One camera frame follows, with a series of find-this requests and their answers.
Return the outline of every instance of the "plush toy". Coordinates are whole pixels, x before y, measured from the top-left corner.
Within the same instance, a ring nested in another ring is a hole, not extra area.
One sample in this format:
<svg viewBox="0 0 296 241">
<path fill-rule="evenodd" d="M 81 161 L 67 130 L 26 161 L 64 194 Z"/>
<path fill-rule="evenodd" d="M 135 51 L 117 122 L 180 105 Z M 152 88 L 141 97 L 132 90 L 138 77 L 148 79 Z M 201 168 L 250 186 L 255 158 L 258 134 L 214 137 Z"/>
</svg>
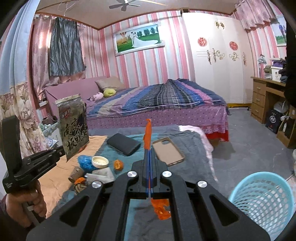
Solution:
<svg viewBox="0 0 296 241">
<path fill-rule="evenodd" d="M 99 92 L 98 94 L 93 95 L 93 96 L 90 98 L 90 100 L 91 100 L 91 101 L 97 101 L 97 100 L 101 100 L 101 99 L 103 99 L 103 97 L 104 97 L 104 94 L 101 93 L 101 92 Z"/>
<path fill-rule="evenodd" d="M 116 94 L 114 89 L 105 89 L 104 90 L 104 97 L 110 97 Z"/>
</svg>

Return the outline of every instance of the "baseboard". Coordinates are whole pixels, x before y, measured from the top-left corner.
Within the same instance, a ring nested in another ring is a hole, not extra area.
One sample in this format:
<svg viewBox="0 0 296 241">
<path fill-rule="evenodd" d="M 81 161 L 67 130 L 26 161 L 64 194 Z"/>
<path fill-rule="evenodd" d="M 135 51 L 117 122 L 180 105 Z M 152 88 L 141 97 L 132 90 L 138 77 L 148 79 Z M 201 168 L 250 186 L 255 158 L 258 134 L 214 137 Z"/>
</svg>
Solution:
<svg viewBox="0 0 296 241">
<path fill-rule="evenodd" d="M 227 104 L 228 108 L 233 108 L 233 107 L 249 107 L 251 105 L 252 105 L 251 103 L 249 103 L 249 104 Z"/>
</svg>

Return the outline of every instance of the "hand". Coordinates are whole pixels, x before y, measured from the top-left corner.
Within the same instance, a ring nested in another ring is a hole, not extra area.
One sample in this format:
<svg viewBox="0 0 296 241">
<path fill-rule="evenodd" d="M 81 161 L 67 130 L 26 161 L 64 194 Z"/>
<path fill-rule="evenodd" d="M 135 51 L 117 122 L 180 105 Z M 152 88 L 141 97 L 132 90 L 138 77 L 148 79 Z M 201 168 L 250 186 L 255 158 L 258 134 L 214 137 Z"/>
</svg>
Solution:
<svg viewBox="0 0 296 241">
<path fill-rule="evenodd" d="M 19 191 L 9 193 L 6 196 L 6 212 L 18 224 L 27 228 L 31 225 L 27 214 L 25 213 L 22 203 L 32 202 L 34 204 L 34 211 L 40 217 L 46 217 L 46 203 L 41 192 L 40 182 L 36 181 L 35 190 Z"/>
</svg>

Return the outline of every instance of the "wooden desk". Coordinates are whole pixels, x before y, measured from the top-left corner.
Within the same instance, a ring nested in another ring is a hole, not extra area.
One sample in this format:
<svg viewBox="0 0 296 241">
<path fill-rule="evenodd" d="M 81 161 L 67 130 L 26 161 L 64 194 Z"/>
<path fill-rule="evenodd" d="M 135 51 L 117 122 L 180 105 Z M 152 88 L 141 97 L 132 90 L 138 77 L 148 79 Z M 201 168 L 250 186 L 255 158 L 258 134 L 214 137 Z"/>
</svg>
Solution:
<svg viewBox="0 0 296 241">
<path fill-rule="evenodd" d="M 253 78 L 253 100 L 251 116 L 261 124 L 266 123 L 266 113 L 284 96 L 284 87 L 286 84 L 274 81 Z"/>
<path fill-rule="evenodd" d="M 274 104 L 278 101 L 284 102 L 284 88 L 286 84 L 274 81 L 261 79 L 257 77 L 253 78 L 253 99 L 251 116 L 258 120 L 261 124 L 266 123 L 266 113 L 269 109 L 273 109 Z M 289 114 L 291 118 L 296 119 L 296 110 L 290 107 Z M 296 122 L 294 122 L 294 128 L 290 138 L 285 136 L 282 131 L 283 125 L 280 126 L 277 133 L 277 138 L 286 146 L 294 147 L 296 145 Z"/>
</svg>

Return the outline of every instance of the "striped blanket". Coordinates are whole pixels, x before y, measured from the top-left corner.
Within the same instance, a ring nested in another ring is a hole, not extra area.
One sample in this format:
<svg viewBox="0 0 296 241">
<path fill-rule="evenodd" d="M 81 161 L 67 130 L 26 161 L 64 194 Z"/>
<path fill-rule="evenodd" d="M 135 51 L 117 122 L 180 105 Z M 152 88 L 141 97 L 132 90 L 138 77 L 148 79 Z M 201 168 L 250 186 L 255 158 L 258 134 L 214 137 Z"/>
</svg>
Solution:
<svg viewBox="0 0 296 241">
<path fill-rule="evenodd" d="M 103 98 L 88 112 L 91 117 L 120 117 L 150 110 L 193 108 L 201 105 L 225 105 L 213 91 L 185 80 L 168 80 L 165 84 L 129 88 Z"/>
</svg>

